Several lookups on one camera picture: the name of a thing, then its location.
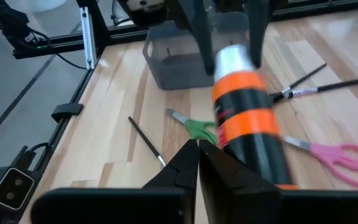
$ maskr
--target wooden surface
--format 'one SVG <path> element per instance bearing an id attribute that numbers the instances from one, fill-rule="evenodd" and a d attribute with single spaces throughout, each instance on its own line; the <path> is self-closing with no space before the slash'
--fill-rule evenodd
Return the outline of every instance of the wooden surface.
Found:
<path id="1" fill-rule="evenodd" d="M 324 62 L 328 67 L 299 88 L 358 78 L 358 11 L 273 23 L 264 62 L 270 91 L 281 90 Z M 128 122 L 132 116 L 169 161 L 188 140 L 186 129 L 165 115 L 173 108 L 193 119 L 213 120 L 211 88 L 162 91 L 142 56 L 143 42 L 108 47 L 80 100 L 34 198 L 58 187 L 141 187 L 161 169 Z M 321 144 L 358 144 L 358 86 L 280 103 L 283 134 Z M 285 148 L 302 189 L 354 189 L 315 158 Z M 27 209 L 22 224 L 30 223 Z M 207 223 L 198 191 L 196 222 Z"/>

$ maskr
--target floor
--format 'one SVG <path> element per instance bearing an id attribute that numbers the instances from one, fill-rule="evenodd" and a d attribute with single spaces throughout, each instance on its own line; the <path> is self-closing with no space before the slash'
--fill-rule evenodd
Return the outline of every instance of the floor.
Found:
<path id="1" fill-rule="evenodd" d="M 141 54 L 143 46 L 133 42 L 106 48 L 81 97 L 85 108 L 70 120 L 33 200 L 59 187 L 139 188 L 154 177 L 161 164 L 128 116 L 167 162 L 190 137 L 184 125 L 166 115 L 167 108 L 195 120 L 214 119 L 211 87 L 159 89 Z M 324 62 L 328 66 L 298 88 L 358 78 L 358 11 L 269 25 L 259 71 L 270 91 L 282 90 Z M 358 86 L 284 101 L 273 111 L 281 134 L 319 144 L 358 144 Z M 358 190 L 311 155 L 287 144 L 284 150 L 300 189 Z M 358 181 L 358 173 L 336 169 Z M 29 212 L 30 206 L 22 224 L 30 223 Z M 195 218 L 195 223 L 208 222 L 200 189 Z"/>
<path id="2" fill-rule="evenodd" d="M 7 0 L 14 9 L 26 12 L 29 25 L 50 37 L 78 32 L 81 28 L 76 1 L 47 12 L 32 14 L 26 0 Z M 108 26 L 112 25 L 111 0 L 99 0 L 99 8 Z M 118 18 L 125 18 L 122 9 Z M 62 54 L 75 64 L 85 66 L 83 51 Z M 18 101 L 0 122 L 0 166 L 7 166 L 22 148 L 48 141 L 56 127 L 50 117 L 54 108 L 69 102 L 85 74 L 55 55 L 16 60 L 12 47 L 0 32 L 0 117 Z"/>

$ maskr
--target plastic container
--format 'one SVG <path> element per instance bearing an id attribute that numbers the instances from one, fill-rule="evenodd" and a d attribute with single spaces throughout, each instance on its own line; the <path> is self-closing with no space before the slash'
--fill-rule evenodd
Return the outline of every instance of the plastic container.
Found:
<path id="1" fill-rule="evenodd" d="M 241 12 L 210 17 L 214 52 L 231 44 L 248 45 L 248 17 Z M 157 86 L 163 90 L 197 88 L 214 84 L 207 76 L 197 43 L 188 30 L 176 28 L 173 21 L 151 27 L 143 48 Z"/>

